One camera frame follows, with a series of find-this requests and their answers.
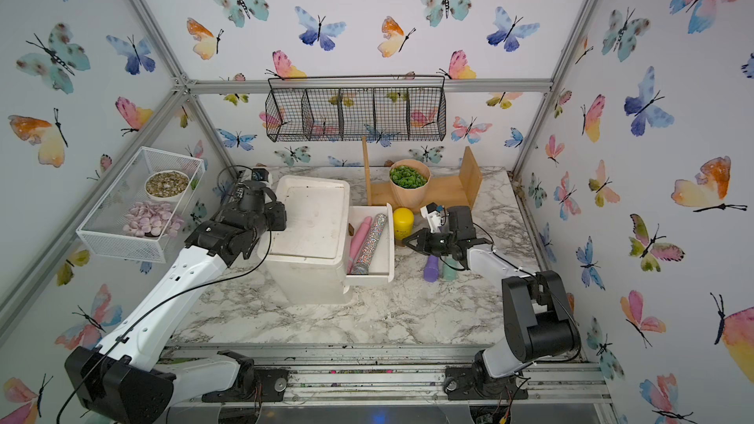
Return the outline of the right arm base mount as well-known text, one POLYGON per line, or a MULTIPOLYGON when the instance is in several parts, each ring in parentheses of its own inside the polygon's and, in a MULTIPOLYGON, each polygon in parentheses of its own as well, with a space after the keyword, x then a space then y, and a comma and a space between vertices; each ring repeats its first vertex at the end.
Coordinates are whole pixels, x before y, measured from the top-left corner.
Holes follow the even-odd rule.
POLYGON ((514 374, 504 378, 492 378, 484 369, 481 360, 471 365, 445 368, 442 390, 448 400, 527 400, 523 377, 514 374))

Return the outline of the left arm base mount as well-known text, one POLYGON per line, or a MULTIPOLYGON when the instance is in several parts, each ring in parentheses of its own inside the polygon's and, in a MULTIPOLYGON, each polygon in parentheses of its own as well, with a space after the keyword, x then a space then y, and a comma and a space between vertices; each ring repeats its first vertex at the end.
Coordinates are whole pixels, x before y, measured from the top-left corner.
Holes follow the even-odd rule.
POLYGON ((217 358, 225 357, 233 359, 239 366, 239 370, 231 385, 204 394, 201 397, 203 402, 221 402, 221 404, 231 404, 231 402, 255 402, 264 404, 265 402, 282 402, 288 382, 290 371, 285 368, 260 368, 255 365, 254 360, 245 355, 235 353, 235 351, 220 351, 217 358))

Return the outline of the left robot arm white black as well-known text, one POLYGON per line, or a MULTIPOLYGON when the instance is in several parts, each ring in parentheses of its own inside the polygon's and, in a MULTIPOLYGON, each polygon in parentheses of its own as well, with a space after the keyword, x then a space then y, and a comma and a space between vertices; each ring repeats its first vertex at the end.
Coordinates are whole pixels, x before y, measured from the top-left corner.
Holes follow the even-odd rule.
POLYGON ((287 225, 284 203, 265 182, 241 181, 219 210, 186 238, 173 265, 121 325, 93 349, 77 347, 65 369, 69 398, 117 423, 155 423, 191 398, 256 398, 260 383, 252 359, 224 351, 164 371, 159 357, 177 327, 225 271, 249 258, 262 239, 287 225))

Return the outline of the green microphone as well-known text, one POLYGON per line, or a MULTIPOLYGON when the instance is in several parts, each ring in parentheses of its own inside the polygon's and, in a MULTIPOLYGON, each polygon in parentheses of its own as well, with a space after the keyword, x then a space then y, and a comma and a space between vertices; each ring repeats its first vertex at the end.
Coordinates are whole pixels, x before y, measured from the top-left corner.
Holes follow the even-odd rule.
POLYGON ((448 258, 442 261, 442 279, 445 282, 453 282, 457 280, 459 273, 459 264, 453 259, 448 258))

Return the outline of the white drawer cabinet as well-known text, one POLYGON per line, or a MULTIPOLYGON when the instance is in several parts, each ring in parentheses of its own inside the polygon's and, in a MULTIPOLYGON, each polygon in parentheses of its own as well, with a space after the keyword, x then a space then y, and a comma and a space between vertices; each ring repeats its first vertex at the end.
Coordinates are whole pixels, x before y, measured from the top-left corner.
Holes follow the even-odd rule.
POLYGON ((286 175, 276 196, 287 227, 272 235, 268 272, 293 304, 344 304, 351 188, 345 181, 286 175))

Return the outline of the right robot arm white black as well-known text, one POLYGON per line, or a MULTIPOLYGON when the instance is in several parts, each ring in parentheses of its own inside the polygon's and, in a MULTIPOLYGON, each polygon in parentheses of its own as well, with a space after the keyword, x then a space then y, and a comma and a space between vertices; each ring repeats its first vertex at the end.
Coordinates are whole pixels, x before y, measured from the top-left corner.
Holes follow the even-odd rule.
POLYGON ((516 375, 543 357, 580 353, 581 337, 563 281, 554 271, 533 273, 504 257, 489 237, 477 235, 471 209, 420 209, 428 226, 404 239, 411 250, 440 260, 454 259, 483 277, 501 295, 504 338, 477 353, 476 373, 498 380, 516 375))

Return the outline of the purple microphone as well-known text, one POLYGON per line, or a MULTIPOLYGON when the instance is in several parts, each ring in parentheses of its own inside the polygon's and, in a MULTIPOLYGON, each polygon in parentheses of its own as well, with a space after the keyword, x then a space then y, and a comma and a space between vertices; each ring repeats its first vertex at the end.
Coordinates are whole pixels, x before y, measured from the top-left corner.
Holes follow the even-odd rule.
POLYGON ((423 268, 423 278, 428 283, 435 283, 441 277, 440 259, 437 256, 430 255, 427 257, 423 268))

